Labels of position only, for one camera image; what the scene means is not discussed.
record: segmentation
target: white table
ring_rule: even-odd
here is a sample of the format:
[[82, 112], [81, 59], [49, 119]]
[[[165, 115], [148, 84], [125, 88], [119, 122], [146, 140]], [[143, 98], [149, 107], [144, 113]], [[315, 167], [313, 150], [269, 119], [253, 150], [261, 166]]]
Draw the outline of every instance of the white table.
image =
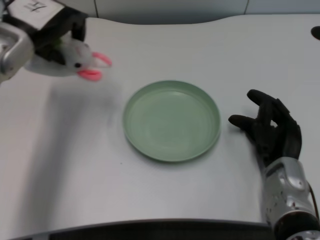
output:
[[[261, 222], [253, 148], [228, 122], [255, 117], [246, 97], [280, 98], [300, 124], [300, 160], [320, 200], [320, 15], [246, 15], [191, 25], [87, 21], [113, 67], [91, 83], [21, 69], [0, 88], [0, 239], [91, 224], [160, 218]], [[222, 118], [215, 148], [182, 164], [149, 160], [127, 143], [122, 110], [146, 84], [204, 89]]]

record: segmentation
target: white wall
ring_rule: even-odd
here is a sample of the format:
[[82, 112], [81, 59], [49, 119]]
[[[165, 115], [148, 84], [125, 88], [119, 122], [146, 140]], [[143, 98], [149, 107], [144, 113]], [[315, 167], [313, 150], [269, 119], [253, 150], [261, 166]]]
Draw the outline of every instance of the white wall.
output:
[[246, 14], [299, 13], [320, 14], [320, 0], [249, 0], [246, 11]]
[[67, 6], [87, 13], [90, 17], [97, 17], [94, 0], [58, 0]]
[[100, 18], [117, 22], [189, 24], [242, 15], [247, 0], [96, 0], [96, 5]]

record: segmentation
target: white plush bunny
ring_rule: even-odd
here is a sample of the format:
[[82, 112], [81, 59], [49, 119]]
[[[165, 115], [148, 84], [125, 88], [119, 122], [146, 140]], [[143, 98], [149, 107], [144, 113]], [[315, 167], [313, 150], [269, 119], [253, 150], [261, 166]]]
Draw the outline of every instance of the white plush bunny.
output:
[[102, 78], [102, 73], [99, 70], [92, 69], [102, 66], [99, 64], [99, 60], [105, 66], [112, 65], [112, 61], [106, 55], [91, 52], [89, 46], [82, 41], [69, 36], [65, 36], [61, 40], [57, 49], [62, 53], [66, 67], [88, 81], [97, 82]]

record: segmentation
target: black cable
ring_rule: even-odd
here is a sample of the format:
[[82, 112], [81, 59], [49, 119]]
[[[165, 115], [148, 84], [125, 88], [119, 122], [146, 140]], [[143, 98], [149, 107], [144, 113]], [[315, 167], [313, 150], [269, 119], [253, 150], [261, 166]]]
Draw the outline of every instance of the black cable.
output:
[[250, 1], [250, 0], [248, 0], [248, 1], [246, 2], [246, 6], [245, 6], [245, 9], [244, 9], [243, 15], [246, 15], [246, 14], [247, 14], [247, 9], [248, 9], [248, 6], [249, 6], [249, 1]]
[[93, 0], [93, 2], [94, 2], [94, 8], [95, 8], [96, 17], [99, 18], [99, 13], [98, 13], [96, 0]]
[[317, 206], [317, 202], [316, 202], [316, 197], [315, 197], [314, 191], [313, 191], [313, 189], [312, 189], [312, 187], [311, 187], [309, 182], [308, 182], [308, 184], [309, 184], [309, 189], [310, 189], [310, 193], [311, 193], [311, 197], [312, 197], [312, 201], [313, 201], [315, 216], [319, 220], [319, 212], [318, 212], [318, 206]]

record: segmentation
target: silver robotic arm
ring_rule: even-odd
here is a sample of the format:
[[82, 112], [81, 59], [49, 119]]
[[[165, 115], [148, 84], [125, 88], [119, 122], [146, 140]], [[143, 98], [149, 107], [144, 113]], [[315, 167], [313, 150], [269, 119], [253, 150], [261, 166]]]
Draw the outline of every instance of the silver robotic arm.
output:
[[86, 36], [88, 15], [55, 0], [0, 0], [0, 10], [0, 84], [34, 54], [64, 65], [59, 39], [68, 32], [80, 41]]
[[0, 22], [0, 84], [13, 77], [34, 52], [34, 44], [26, 32]]
[[276, 238], [320, 239], [318, 209], [310, 200], [311, 188], [301, 163], [280, 157], [265, 169], [264, 177], [265, 218]]
[[298, 161], [302, 147], [299, 125], [279, 99], [257, 90], [250, 90], [247, 96], [259, 105], [257, 118], [232, 115], [229, 121], [246, 133], [264, 166], [267, 223], [277, 240], [320, 240], [317, 204]]

